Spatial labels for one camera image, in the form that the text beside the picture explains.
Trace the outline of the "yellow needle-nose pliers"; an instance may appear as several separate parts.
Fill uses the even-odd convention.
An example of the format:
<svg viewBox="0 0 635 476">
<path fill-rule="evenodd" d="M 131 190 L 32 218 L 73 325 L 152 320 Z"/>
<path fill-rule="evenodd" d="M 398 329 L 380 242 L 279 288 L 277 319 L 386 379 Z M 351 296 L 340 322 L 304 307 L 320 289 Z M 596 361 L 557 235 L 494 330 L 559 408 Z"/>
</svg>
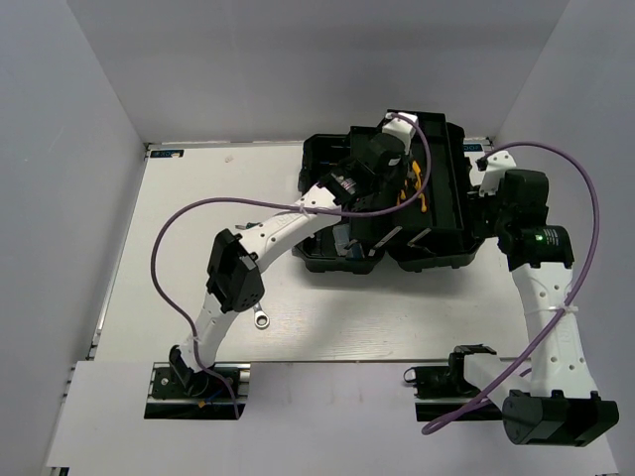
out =
<svg viewBox="0 0 635 476">
<path fill-rule="evenodd" d="M 412 160 L 409 163 L 408 172 L 404 181 L 404 187 L 401 191 L 400 198 L 402 200 L 408 199 L 413 194 L 416 194 L 418 198 L 423 199 L 424 194 L 418 193 L 418 190 L 422 187 L 425 174 L 422 167 L 416 160 Z"/>
<path fill-rule="evenodd" d="M 396 205 L 400 207 L 406 203 L 413 204 L 421 213 L 426 213 L 429 209 L 426 195 L 423 192 L 407 194 L 407 192 L 402 189 L 398 194 Z"/>
</svg>

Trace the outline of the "black plastic toolbox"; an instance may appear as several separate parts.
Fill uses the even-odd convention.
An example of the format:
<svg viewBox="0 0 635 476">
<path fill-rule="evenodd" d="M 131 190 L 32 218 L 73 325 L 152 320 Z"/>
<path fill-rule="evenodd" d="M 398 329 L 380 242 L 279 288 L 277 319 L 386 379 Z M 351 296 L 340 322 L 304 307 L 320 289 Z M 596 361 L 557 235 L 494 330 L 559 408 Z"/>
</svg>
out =
<svg viewBox="0 0 635 476">
<path fill-rule="evenodd" d="M 407 272 L 468 265 L 483 238 L 472 233 L 468 194 L 474 190 L 471 164 L 463 150 L 464 131 L 441 113 L 405 111 L 418 116 L 411 158 L 425 174 L 418 193 L 428 211 L 413 204 L 378 218 L 343 218 L 293 249 L 313 273 L 333 271 L 369 274 L 385 255 Z M 346 134 L 314 134 L 304 141 L 298 190 L 301 194 L 348 157 L 358 157 L 375 127 L 353 126 Z"/>
</svg>

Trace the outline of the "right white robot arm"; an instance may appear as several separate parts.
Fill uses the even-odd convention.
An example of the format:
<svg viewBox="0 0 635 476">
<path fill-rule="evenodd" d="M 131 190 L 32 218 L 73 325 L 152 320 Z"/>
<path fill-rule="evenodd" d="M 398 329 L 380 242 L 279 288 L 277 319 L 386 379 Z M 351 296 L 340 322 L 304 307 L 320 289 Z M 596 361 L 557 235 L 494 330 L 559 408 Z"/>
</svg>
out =
<svg viewBox="0 0 635 476">
<path fill-rule="evenodd" d="M 520 295 L 530 340 L 521 358 L 531 371 L 527 379 L 503 378 L 491 349 L 460 346 L 448 360 L 449 386 L 492 402 L 517 445 L 587 446 L 618 423 L 619 412 L 601 398 L 585 363 L 569 302 L 572 245 L 564 227 L 547 222 L 549 181 L 534 171 L 488 171 L 478 192 Z"/>
</svg>

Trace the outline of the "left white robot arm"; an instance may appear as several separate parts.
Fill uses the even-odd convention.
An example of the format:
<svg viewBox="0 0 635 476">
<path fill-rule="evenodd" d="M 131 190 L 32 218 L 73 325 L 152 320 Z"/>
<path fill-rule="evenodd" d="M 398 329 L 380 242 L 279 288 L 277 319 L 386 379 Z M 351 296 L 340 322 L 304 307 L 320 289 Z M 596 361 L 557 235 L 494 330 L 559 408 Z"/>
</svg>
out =
<svg viewBox="0 0 635 476">
<path fill-rule="evenodd" d="M 190 336 L 169 354 L 176 384 L 198 396 L 226 387 L 215 368 L 220 344 L 239 313 L 264 295 L 263 275 L 283 254 L 343 218 L 378 218 L 405 207 L 401 189 L 410 170 L 412 132 L 382 130 L 358 157 L 348 157 L 291 205 L 238 232 L 219 231 L 207 265 L 203 304 Z"/>
</svg>

